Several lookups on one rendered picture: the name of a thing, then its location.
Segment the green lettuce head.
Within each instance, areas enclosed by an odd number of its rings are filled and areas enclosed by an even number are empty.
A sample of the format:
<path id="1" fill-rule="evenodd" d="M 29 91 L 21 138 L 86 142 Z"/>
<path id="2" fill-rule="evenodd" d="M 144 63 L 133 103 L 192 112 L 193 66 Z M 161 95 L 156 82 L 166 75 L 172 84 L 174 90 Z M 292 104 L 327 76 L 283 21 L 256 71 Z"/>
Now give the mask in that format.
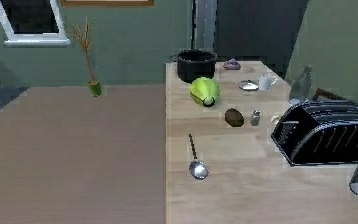
<path id="1" fill-rule="evenodd" d="M 195 103 L 204 107 L 212 107 L 219 99 L 220 88 L 214 79 L 200 77 L 190 84 L 189 93 Z"/>

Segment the black cooking pot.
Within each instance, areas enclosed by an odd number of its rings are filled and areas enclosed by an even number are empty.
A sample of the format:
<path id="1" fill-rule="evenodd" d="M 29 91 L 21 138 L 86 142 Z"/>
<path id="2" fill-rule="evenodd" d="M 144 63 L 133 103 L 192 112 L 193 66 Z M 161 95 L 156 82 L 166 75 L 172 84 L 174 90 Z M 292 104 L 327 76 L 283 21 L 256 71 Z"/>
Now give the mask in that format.
<path id="1" fill-rule="evenodd" d="M 215 74 L 217 55 L 208 50 L 189 49 L 172 55 L 170 60 L 177 63 L 177 74 L 185 83 L 206 77 L 212 79 Z"/>

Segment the brown potato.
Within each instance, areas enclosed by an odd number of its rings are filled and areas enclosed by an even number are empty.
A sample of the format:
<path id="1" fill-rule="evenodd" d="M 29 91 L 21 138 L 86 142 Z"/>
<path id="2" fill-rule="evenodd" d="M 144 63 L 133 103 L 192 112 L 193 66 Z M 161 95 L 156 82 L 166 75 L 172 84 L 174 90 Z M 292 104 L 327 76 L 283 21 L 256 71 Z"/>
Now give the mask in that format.
<path id="1" fill-rule="evenodd" d="M 225 122 L 231 127 L 241 127 L 244 125 L 244 117 L 238 110 L 230 108 L 225 112 Z"/>

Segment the purple crumpled cloth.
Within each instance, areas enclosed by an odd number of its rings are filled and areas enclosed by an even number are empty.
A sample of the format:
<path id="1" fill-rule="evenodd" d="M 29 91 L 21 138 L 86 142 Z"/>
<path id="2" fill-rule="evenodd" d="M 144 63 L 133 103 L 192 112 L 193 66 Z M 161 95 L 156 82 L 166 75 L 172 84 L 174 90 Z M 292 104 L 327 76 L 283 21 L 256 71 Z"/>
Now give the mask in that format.
<path id="1" fill-rule="evenodd" d="M 238 61 L 232 58 L 223 64 L 223 68 L 226 70 L 239 70 L 241 65 Z"/>

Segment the silver round lid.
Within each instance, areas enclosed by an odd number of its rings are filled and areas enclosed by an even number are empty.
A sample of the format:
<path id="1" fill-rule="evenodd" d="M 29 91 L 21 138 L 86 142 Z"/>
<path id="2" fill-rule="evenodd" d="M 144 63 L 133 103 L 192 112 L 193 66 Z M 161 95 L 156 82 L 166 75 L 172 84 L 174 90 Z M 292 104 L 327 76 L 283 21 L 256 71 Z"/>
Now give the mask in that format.
<path id="1" fill-rule="evenodd" d="M 242 80 L 238 83 L 238 87 L 244 91 L 257 91 L 259 85 L 252 80 Z"/>

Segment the bare plant in green pot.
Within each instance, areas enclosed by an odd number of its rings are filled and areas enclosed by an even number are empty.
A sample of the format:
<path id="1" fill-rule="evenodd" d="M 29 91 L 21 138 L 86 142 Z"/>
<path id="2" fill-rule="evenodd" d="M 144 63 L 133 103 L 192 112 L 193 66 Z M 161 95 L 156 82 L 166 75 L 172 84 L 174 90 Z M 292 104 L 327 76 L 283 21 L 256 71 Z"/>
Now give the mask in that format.
<path id="1" fill-rule="evenodd" d="M 88 69 L 89 80 L 87 81 L 87 87 L 92 97 L 99 97 L 103 94 L 103 88 L 100 81 L 96 78 L 91 64 L 90 49 L 92 47 L 92 39 L 90 36 L 90 28 L 95 22 L 90 22 L 88 17 L 84 18 L 84 24 L 82 27 L 79 25 L 73 25 L 69 23 L 69 34 L 72 39 L 82 48 L 85 63 Z"/>

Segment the white mug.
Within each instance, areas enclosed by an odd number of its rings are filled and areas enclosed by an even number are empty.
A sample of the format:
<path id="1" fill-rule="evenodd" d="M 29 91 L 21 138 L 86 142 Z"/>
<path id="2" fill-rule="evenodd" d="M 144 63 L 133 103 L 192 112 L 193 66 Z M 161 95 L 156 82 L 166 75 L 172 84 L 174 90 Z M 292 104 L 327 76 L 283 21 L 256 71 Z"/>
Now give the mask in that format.
<path id="1" fill-rule="evenodd" d="M 261 74 L 259 76 L 259 89 L 261 91 L 266 91 L 271 88 L 277 81 L 277 77 L 270 73 Z"/>

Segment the light wooden table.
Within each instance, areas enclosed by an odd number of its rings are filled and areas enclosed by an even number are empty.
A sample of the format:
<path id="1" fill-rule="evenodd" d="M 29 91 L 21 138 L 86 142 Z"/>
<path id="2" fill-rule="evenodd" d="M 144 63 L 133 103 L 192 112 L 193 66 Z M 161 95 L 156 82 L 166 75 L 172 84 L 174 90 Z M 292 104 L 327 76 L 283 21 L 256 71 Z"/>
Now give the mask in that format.
<path id="1" fill-rule="evenodd" d="M 167 64 L 166 224 L 358 224 L 358 197 L 348 187 L 353 166 L 292 167 L 271 139 L 274 117 L 289 107 L 288 84 L 239 89 L 239 81 L 268 70 L 259 61 L 245 61 L 237 71 L 217 64 L 220 100 L 203 108 L 178 78 L 176 64 Z M 243 126 L 225 122 L 230 108 L 243 115 Z M 254 110 L 258 126 L 250 124 Z M 209 171 L 204 180 L 189 172 L 189 134 Z"/>

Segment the dark grey fridge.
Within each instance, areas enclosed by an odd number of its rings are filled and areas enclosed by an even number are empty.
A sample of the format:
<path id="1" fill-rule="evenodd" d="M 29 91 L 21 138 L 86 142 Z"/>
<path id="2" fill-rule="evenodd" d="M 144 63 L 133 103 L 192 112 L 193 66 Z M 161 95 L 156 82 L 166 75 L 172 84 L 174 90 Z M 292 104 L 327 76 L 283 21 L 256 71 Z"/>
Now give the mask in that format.
<path id="1" fill-rule="evenodd" d="M 287 73 L 309 0 L 190 0 L 191 46 Z"/>

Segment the clear glass bottle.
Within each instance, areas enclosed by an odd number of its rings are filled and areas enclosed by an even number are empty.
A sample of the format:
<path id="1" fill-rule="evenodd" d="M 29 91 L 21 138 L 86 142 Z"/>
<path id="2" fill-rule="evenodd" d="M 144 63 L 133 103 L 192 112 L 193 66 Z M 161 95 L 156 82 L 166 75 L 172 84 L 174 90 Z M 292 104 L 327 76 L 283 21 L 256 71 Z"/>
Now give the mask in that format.
<path id="1" fill-rule="evenodd" d="M 312 66 L 306 65 L 302 73 L 292 83 L 289 93 L 289 103 L 295 105 L 307 100 L 312 87 Z"/>

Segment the wooden framed picture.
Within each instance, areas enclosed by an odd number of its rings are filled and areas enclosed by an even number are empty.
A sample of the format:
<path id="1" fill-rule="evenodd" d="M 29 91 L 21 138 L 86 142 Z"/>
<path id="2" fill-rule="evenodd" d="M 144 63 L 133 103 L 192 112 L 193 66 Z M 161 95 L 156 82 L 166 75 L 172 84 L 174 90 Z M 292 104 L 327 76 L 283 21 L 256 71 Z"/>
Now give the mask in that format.
<path id="1" fill-rule="evenodd" d="M 58 0 L 62 6 L 153 6 L 154 0 Z"/>

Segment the black toaster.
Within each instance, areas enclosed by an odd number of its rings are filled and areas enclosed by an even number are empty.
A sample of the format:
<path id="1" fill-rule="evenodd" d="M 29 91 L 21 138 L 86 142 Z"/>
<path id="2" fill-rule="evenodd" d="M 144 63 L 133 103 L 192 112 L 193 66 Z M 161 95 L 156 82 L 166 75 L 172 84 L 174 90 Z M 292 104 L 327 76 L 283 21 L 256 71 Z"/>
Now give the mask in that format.
<path id="1" fill-rule="evenodd" d="M 291 166 L 358 163 L 358 104 L 305 101 L 279 119 L 271 138 Z"/>

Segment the brown wooden chair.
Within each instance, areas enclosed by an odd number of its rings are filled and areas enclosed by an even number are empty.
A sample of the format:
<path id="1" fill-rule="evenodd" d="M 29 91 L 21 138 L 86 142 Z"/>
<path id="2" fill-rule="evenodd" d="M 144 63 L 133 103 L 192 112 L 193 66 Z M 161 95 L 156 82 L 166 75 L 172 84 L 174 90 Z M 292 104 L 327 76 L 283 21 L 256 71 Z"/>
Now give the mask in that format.
<path id="1" fill-rule="evenodd" d="M 313 95 L 312 99 L 314 101 L 318 100 L 319 98 L 326 98 L 329 100 L 344 100 L 344 97 L 341 97 L 337 94 L 334 94 L 332 92 L 329 92 L 327 90 L 317 88 L 315 91 L 315 94 Z"/>

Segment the white framed window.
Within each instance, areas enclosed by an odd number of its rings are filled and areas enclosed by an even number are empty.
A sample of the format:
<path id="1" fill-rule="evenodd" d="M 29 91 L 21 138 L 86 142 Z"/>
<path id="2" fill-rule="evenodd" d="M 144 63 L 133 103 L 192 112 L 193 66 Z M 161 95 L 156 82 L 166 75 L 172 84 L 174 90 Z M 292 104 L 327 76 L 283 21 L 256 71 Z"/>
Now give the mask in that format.
<path id="1" fill-rule="evenodd" d="M 0 0 L 7 46 L 67 46 L 58 0 Z"/>

